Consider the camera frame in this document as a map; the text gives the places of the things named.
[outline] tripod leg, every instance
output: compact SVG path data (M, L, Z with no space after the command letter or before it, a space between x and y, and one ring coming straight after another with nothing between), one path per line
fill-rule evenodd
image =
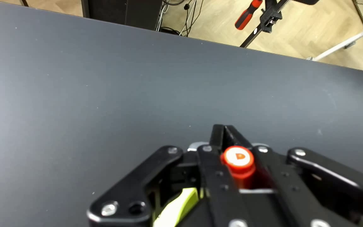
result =
M259 25L246 36L246 39L240 44L240 47L246 47L255 36L260 32Z
M355 40L357 40L357 39L360 39L360 37L363 37L363 31L355 34L354 36L343 40L342 42L338 42L338 44L333 45L332 47L322 51L321 54L318 54L318 55L316 55L316 56L313 56L313 58L309 58L309 59L313 60L313 61L320 60L320 59L323 58L323 56L330 55L330 54L332 54L333 51L336 51L336 50L338 50L338 49L341 49L341 47L345 47L345 46L350 45L351 42L354 42Z

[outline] gray table surface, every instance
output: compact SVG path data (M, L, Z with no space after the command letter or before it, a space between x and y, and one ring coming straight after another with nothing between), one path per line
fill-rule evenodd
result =
M216 122L363 171L363 71L0 3L0 227L86 225L156 147Z

